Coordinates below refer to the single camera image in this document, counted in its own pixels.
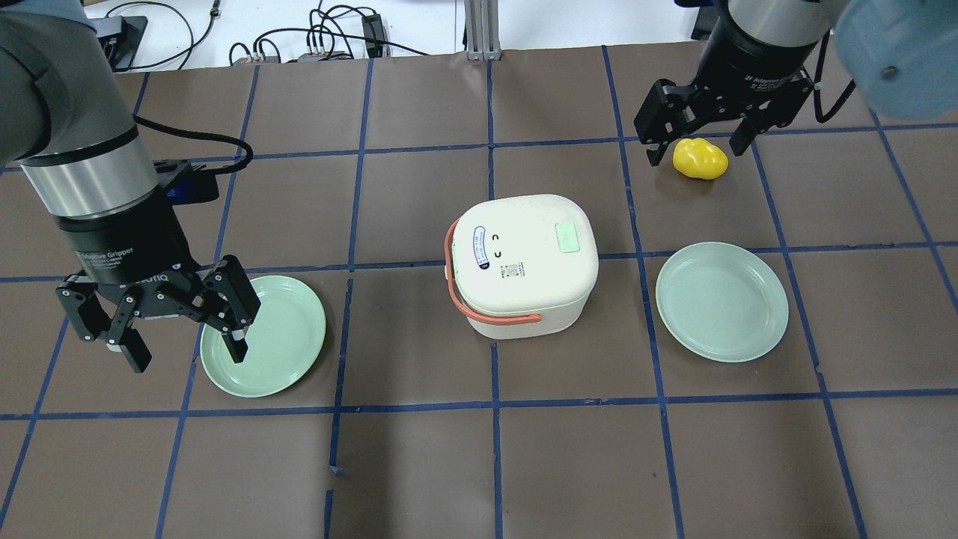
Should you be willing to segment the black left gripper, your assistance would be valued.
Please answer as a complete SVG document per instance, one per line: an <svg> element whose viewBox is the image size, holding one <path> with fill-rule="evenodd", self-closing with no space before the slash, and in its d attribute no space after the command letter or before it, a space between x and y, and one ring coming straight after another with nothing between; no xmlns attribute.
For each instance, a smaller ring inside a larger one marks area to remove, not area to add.
<svg viewBox="0 0 958 539"><path fill-rule="evenodd" d="M103 340L136 373L153 355L135 317L188 317L220 331L229 357L242 364L246 334L261 307L235 255L202 266L171 208L127 208L107 216L59 217L58 227L81 270L57 286L57 297L83 341Z"/></svg>

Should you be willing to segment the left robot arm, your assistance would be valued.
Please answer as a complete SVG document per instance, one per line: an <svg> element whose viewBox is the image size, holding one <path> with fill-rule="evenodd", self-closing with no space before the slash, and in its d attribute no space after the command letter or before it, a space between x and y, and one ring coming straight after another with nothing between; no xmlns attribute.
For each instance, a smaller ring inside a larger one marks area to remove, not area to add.
<svg viewBox="0 0 958 539"><path fill-rule="evenodd" d="M187 317L242 362L260 300L235 256L194 259L174 206L215 201L216 178L246 167L250 144L134 115L79 1L4 1L1 31L2 163L19 164L81 265L57 289L76 334L141 373L153 356L134 320ZM140 127L243 156L220 168L155 161Z"/></svg>

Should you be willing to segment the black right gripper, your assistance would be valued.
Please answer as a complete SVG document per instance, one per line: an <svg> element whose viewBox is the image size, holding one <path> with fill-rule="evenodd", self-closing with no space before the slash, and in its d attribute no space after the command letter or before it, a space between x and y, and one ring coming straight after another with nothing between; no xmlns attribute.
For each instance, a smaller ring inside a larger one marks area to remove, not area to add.
<svg viewBox="0 0 958 539"><path fill-rule="evenodd" d="M657 79L634 117L650 166L661 163L669 144L711 123L740 118L730 137L734 156L771 127L790 125L811 92L804 63L814 47L767 44L719 15L692 81Z"/></svg>

